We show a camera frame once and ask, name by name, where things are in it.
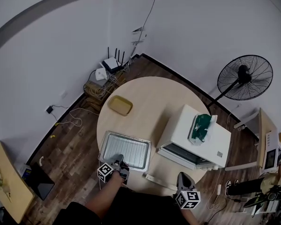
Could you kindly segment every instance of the white toaster oven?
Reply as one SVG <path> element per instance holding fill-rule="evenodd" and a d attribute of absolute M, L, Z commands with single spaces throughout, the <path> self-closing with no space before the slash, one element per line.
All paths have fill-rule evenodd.
<path fill-rule="evenodd" d="M 194 117 L 199 114 L 189 105 L 184 105 L 172 115 L 158 142 L 157 153 L 192 170 L 225 167 L 231 137 L 229 131 L 215 124 L 208 131 L 208 141 L 194 145 L 188 140 Z"/>

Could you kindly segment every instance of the person's hand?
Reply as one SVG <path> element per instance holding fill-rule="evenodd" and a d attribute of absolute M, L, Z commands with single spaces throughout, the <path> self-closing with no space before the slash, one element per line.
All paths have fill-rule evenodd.
<path fill-rule="evenodd" d="M 116 183 L 119 183 L 119 184 L 122 184 L 125 179 L 123 179 L 121 176 L 120 176 L 120 173 L 118 171 L 113 171 L 112 172 L 112 175 L 111 175 L 111 179 L 116 182 Z"/>

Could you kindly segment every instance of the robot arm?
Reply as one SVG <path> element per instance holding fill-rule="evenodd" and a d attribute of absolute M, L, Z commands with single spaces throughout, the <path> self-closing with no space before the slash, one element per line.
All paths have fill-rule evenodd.
<path fill-rule="evenodd" d="M 118 171 L 120 176 L 125 179 L 124 184 L 127 184 L 129 176 L 129 167 L 124 163 L 124 156 L 117 155 L 110 163 L 104 163 L 97 169 L 97 175 L 104 183 L 108 182 L 111 178 L 113 171 Z"/>
<path fill-rule="evenodd" d="M 177 193 L 174 198 L 180 209 L 194 209 L 201 202 L 194 180 L 184 172 L 177 177 Z"/>

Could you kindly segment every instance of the wooden desk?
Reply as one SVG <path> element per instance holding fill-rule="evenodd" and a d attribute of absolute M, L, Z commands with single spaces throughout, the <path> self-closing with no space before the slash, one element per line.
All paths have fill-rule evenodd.
<path fill-rule="evenodd" d="M 232 166 L 232 167 L 226 167 L 225 171 L 233 171 L 238 169 L 245 169 L 249 167 L 262 167 L 263 166 L 263 160 L 265 156 L 266 151 L 266 134 L 270 131 L 277 130 L 277 127 L 274 125 L 272 120 L 268 117 L 268 115 L 260 108 L 258 113 L 253 114 L 245 121 L 249 121 L 254 119 L 256 116 L 258 116 L 259 120 L 259 144 L 258 144 L 258 157 L 256 162 L 238 165 L 238 166 Z M 244 121 L 236 124 L 234 127 L 237 128 L 244 124 Z"/>
<path fill-rule="evenodd" d="M 7 184 L 10 190 L 11 201 L 0 188 L 0 201 L 12 218 L 20 223 L 27 208 L 34 197 L 33 192 L 22 180 L 14 166 L 11 164 L 4 145 L 0 142 L 0 173 L 3 184 Z"/>
<path fill-rule="evenodd" d="M 107 103 L 115 95 L 133 103 L 133 108 L 124 117 L 112 111 Z M 97 124 L 99 150 L 107 130 L 122 133 L 152 142 L 148 174 L 168 184 L 176 185 L 179 172 L 189 174 L 198 182 L 206 173 L 201 169 L 190 170 L 156 153 L 157 143 L 170 116 L 188 104 L 201 113 L 208 113 L 203 102 L 187 87 L 166 78 L 143 77 L 125 83 L 106 100 Z M 173 190 L 159 186 L 144 178 L 143 172 L 130 170 L 128 188 L 149 194 L 172 195 Z"/>

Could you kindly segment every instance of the baking tray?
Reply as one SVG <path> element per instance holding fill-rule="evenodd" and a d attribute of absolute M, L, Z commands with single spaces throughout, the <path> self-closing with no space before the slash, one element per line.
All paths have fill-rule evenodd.
<path fill-rule="evenodd" d="M 151 142 L 111 131 L 105 133 L 100 161 L 110 163 L 119 154 L 132 170 L 146 172 L 149 169 Z"/>

